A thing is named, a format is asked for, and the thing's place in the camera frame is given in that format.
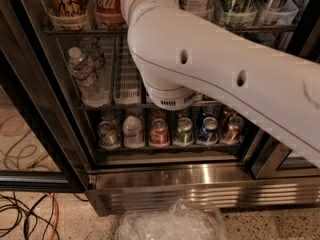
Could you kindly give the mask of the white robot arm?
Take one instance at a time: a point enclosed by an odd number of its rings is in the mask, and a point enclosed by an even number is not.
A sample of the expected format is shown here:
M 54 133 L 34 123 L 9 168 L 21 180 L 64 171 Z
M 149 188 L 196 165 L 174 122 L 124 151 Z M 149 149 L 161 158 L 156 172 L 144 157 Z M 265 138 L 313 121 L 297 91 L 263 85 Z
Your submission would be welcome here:
M 241 38 L 178 0 L 121 0 L 128 46 L 152 101 L 200 92 L 320 166 L 320 65 Z

